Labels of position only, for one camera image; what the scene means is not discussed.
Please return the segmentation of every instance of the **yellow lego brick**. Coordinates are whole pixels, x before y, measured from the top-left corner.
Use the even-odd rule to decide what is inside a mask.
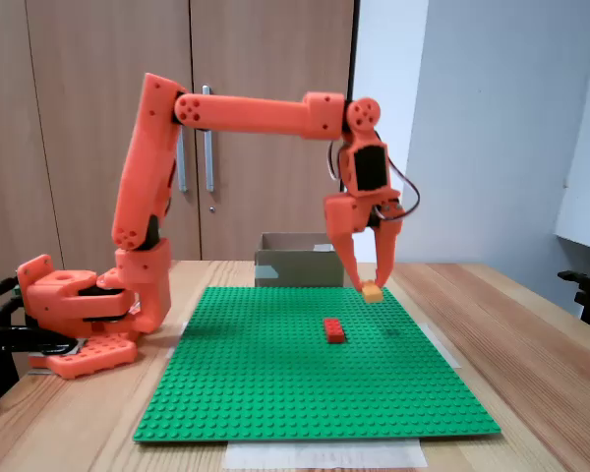
[[[373,280],[368,280],[363,283],[363,298],[365,303],[379,303],[383,300],[383,291]]]

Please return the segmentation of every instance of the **cabinet door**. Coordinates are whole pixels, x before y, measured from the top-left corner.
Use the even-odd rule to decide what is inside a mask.
[[[191,0],[195,92],[301,100],[346,93],[353,2]],[[252,259],[263,231],[325,231],[328,143],[212,133],[214,190],[197,132],[202,254]]]
[[[61,268],[26,8],[20,0],[0,0],[0,279],[44,253]],[[0,303],[7,299],[1,297]],[[14,322],[24,322],[22,310]]]
[[[64,262],[103,271],[114,265],[111,224],[144,74],[191,87],[188,2],[44,0],[28,10]],[[175,259],[201,258],[193,135],[185,133],[189,190],[174,191],[162,225]]]

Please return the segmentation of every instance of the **cabinet handle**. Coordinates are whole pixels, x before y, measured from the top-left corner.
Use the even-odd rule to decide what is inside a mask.
[[[203,86],[202,92],[204,95],[210,95],[212,89],[209,86]],[[214,169],[212,160],[212,131],[204,131],[204,148],[206,153],[206,190],[208,192],[214,191]]]
[[[179,183],[179,191],[182,193],[188,192],[186,185],[186,153],[184,152],[184,127],[180,127],[179,140],[177,140],[177,182]]]

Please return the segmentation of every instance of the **red lego brick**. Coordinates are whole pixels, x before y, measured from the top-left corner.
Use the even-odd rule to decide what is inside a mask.
[[[324,328],[327,342],[332,344],[345,342],[345,333],[341,327],[341,322],[337,318],[325,318]]]

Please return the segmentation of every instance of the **orange robotic arm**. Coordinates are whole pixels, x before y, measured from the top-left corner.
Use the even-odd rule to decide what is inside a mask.
[[[370,98],[346,106],[343,95],[329,92],[309,92],[301,102],[204,95],[187,93],[172,81],[147,74],[112,229],[120,248],[117,260],[122,257],[126,266],[127,261],[159,244],[157,230],[171,197],[180,124],[313,140],[333,141],[342,136],[346,145],[338,156],[338,178],[347,192],[324,201],[327,234],[356,289],[363,290],[366,299],[372,292],[374,299],[380,298],[380,288],[393,268],[401,220],[407,214],[399,203],[399,192],[390,187],[393,165],[374,129],[380,115],[379,105]],[[352,241],[353,233],[368,226],[375,233],[378,259],[376,280],[369,288],[359,278]],[[119,278],[128,281],[129,272],[118,268]],[[146,275],[139,270],[131,274]]]

